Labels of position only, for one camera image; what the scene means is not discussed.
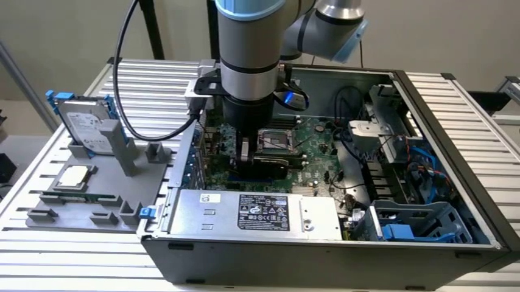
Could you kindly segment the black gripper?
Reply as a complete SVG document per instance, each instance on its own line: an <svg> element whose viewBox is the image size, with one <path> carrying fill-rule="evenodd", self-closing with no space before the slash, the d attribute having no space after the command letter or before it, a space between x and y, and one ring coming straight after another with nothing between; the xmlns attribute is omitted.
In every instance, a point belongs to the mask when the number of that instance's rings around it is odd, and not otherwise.
<svg viewBox="0 0 520 292"><path fill-rule="evenodd" d="M259 100L240 100L223 97L224 121L235 129L235 160L238 165L252 164L258 149L258 130L267 126L272 118L274 97Z"/></svg>

